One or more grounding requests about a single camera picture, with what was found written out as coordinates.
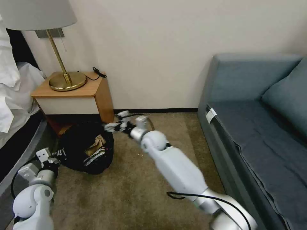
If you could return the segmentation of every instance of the sofa cushion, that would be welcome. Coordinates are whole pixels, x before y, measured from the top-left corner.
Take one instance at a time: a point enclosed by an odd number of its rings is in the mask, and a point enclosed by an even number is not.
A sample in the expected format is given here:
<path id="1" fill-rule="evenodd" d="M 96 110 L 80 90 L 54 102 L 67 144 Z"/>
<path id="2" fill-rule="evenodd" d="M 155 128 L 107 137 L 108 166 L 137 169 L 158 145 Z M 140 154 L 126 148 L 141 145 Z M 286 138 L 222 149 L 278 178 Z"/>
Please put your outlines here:
<path id="1" fill-rule="evenodd" d="M 307 57 L 284 79 L 272 85 L 262 100 L 285 116 L 307 137 Z"/>
<path id="2" fill-rule="evenodd" d="M 211 102 L 217 119 L 289 229 L 307 229 L 307 144 L 260 101 Z"/>

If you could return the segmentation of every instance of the cable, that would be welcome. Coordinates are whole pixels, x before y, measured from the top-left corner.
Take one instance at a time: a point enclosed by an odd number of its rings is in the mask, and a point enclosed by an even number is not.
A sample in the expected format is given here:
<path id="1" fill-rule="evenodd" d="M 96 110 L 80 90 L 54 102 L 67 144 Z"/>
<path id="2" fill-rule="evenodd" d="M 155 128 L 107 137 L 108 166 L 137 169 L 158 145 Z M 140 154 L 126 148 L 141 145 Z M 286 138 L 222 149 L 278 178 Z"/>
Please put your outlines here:
<path id="1" fill-rule="evenodd" d="M 95 81 L 95 80 L 97 80 L 97 79 L 99 78 L 99 76 L 98 76 L 97 78 L 92 79 L 92 78 L 88 77 L 86 74 L 85 74 L 85 76 L 86 76 L 88 79 L 92 80 L 92 81 Z"/>
<path id="2" fill-rule="evenodd" d="M 121 117 L 121 118 L 134 117 L 134 116 L 146 116 L 146 115 L 143 114 L 143 113 L 133 113 L 133 114 L 129 114 L 129 115 L 127 115 L 127 116 Z M 149 117 L 147 117 L 147 120 L 148 120 L 148 122 L 149 122 L 149 124 L 150 124 L 151 129 L 152 129 L 152 130 L 155 130 L 154 124 L 153 124 L 153 122 L 151 121 L 151 119 L 150 119 Z"/>
<path id="3" fill-rule="evenodd" d="M 28 160 L 28 161 L 27 161 L 26 163 L 24 163 L 19 169 L 21 169 L 23 166 L 29 164 L 30 162 L 32 162 L 32 161 L 34 161 L 34 160 L 38 160 L 38 159 L 37 159 L 37 156 L 35 156 L 35 157 L 31 158 L 30 160 Z M 12 181 L 11 181 L 11 195 L 12 195 L 12 197 L 13 197 L 14 199 L 16 198 L 15 193 L 14 193 L 14 181 L 15 181 L 15 178 L 16 178 L 16 176 L 17 176 L 17 174 L 18 174 L 19 169 L 18 169 L 17 172 L 14 174 L 14 176 L 13 176 L 13 178 L 12 178 Z"/>
<path id="4" fill-rule="evenodd" d="M 101 73 L 100 72 L 100 70 L 99 69 L 97 69 L 96 67 L 94 67 L 93 66 L 93 71 L 94 71 L 94 73 L 96 73 L 97 75 L 98 75 L 98 77 L 97 78 L 95 78 L 95 79 L 92 79 L 92 78 L 90 78 L 89 76 L 87 76 L 86 74 L 84 74 L 88 79 L 90 79 L 90 80 L 92 80 L 92 81 L 95 81 L 95 80 L 97 80 L 99 77 L 102 77 L 102 78 L 106 78 L 106 75 L 105 74 L 103 74 L 103 73 Z"/>
<path id="5" fill-rule="evenodd" d="M 184 197 L 175 197 L 173 195 L 177 195 L 177 196 L 197 196 L 197 197 L 203 197 L 203 198 L 208 198 L 208 199 L 213 199 L 213 200 L 218 200 L 218 201 L 221 201 L 221 202 L 224 202 L 230 206 L 232 206 L 233 208 L 235 208 L 242 216 L 243 218 L 245 219 L 247 225 L 248 225 L 248 229 L 251 230 L 251 227 L 250 227 L 250 224 L 247 220 L 247 218 L 244 216 L 244 214 L 242 213 L 242 211 L 240 209 L 238 209 L 235 205 L 233 205 L 232 203 L 226 201 L 226 200 L 223 200 L 221 198 L 218 198 L 218 197 L 214 197 L 214 196 L 206 196 L 206 195 L 198 195 L 198 194 L 192 194 L 192 193 L 177 193 L 177 192 L 166 192 L 166 194 L 173 198 L 173 199 L 176 199 L 176 200 L 182 200 L 184 199 Z"/>

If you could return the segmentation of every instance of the gray sofa seat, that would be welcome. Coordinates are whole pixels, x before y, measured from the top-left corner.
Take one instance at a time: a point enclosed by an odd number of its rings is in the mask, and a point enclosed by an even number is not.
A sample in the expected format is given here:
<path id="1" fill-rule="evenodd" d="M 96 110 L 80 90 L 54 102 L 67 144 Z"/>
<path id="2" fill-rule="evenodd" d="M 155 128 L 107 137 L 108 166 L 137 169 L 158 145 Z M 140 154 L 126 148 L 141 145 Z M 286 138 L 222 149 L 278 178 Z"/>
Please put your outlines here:
<path id="1" fill-rule="evenodd" d="M 307 229 L 307 144 L 260 101 L 210 102 L 251 174 L 290 229 Z"/>

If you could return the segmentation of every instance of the nightstand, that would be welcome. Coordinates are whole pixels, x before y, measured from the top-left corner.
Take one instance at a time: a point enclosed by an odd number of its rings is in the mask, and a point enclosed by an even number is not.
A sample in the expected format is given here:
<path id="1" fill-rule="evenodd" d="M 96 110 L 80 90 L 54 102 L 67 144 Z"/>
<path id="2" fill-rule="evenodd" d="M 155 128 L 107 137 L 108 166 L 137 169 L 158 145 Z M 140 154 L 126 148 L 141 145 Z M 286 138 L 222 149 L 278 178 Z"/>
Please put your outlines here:
<path id="1" fill-rule="evenodd" d="M 46 116 L 47 121 L 58 135 L 61 135 L 72 123 L 72 117 L 77 116 L 79 121 L 84 119 L 81 114 L 99 114 L 101 121 L 105 123 L 113 122 L 114 111 L 111 94 L 106 78 L 97 80 L 87 79 L 87 83 L 81 88 L 59 92 L 49 87 L 48 77 L 35 91 L 31 93 Z M 98 75 L 94 72 L 84 73 L 91 79 Z"/>

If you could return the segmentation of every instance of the table lamp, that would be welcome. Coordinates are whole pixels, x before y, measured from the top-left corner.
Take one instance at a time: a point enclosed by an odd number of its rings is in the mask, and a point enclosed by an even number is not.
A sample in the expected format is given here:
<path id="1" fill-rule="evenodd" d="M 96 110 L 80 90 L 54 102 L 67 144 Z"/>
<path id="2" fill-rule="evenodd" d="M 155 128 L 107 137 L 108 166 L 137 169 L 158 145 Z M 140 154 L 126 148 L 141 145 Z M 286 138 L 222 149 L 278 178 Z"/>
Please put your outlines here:
<path id="1" fill-rule="evenodd" d="M 49 31 L 77 22 L 68 0 L 0 0 L 0 14 L 9 29 L 46 30 L 63 71 L 50 79 L 51 89 L 69 91 L 86 83 L 86 76 L 83 73 L 66 71 Z"/>

